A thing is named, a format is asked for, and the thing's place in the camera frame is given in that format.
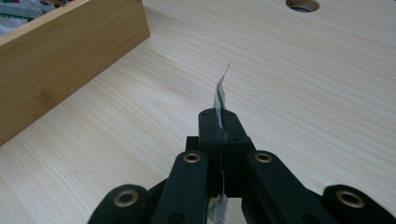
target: wooden board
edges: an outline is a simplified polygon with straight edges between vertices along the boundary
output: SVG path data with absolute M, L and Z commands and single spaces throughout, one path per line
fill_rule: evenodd
M 0 36 L 0 146 L 148 36 L 131 0 L 77 0 Z
M 228 63 L 227 108 L 257 149 L 395 216 L 396 2 L 318 2 L 144 0 L 151 37 L 0 147 L 0 223 L 87 223 L 115 187 L 168 177 Z M 246 223 L 240 203 L 227 224 Z

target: screw hole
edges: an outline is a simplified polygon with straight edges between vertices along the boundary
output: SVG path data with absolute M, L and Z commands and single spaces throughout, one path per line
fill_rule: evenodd
M 120 192 L 114 198 L 114 204 L 117 207 L 128 207 L 128 206 L 136 203 L 138 198 L 139 198 L 139 195 L 137 194 L 137 192 L 135 190 L 127 189 L 127 190 Z
M 354 192 L 341 189 L 335 193 L 335 196 L 341 203 L 348 205 L 350 207 L 354 207 L 354 208 L 364 207 L 364 200 Z
M 198 154 L 190 153 L 184 156 L 184 161 L 194 163 L 198 162 L 201 159 L 201 156 Z
M 260 162 L 271 162 L 272 161 L 272 157 L 265 153 L 258 153 L 254 156 L 254 158 L 256 158 L 256 160 L 260 161 Z

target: transparent plastic sheet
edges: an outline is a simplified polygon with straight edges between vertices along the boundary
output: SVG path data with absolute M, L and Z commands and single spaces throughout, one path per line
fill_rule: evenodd
M 224 89 L 222 88 L 222 82 L 225 78 L 225 75 L 227 74 L 229 67 L 230 67 L 230 63 L 228 64 L 223 77 L 218 82 L 215 92 L 215 100 L 213 103 L 213 108 L 216 109 L 216 116 L 219 121 L 219 132 L 222 135 L 221 141 L 223 145 L 226 144 L 227 138 L 226 138 L 226 131 L 224 129 L 221 120 L 221 109 L 227 109 L 227 108 L 225 106 L 225 93 L 224 93 Z M 227 211 L 227 204 L 228 204 L 228 198 L 224 194 L 224 186 L 223 186 L 222 194 L 218 195 L 218 197 L 216 198 L 212 198 L 207 207 L 207 219 L 209 223 L 224 224 L 225 212 Z

